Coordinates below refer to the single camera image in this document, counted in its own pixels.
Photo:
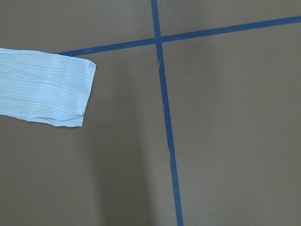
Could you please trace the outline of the light blue button-up shirt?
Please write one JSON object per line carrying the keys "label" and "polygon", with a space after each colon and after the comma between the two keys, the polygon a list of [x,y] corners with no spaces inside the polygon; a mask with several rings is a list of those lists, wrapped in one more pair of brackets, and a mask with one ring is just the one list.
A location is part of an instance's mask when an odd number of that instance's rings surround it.
{"label": "light blue button-up shirt", "polygon": [[0,114],[56,127],[81,127],[96,64],[33,50],[0,50]]}

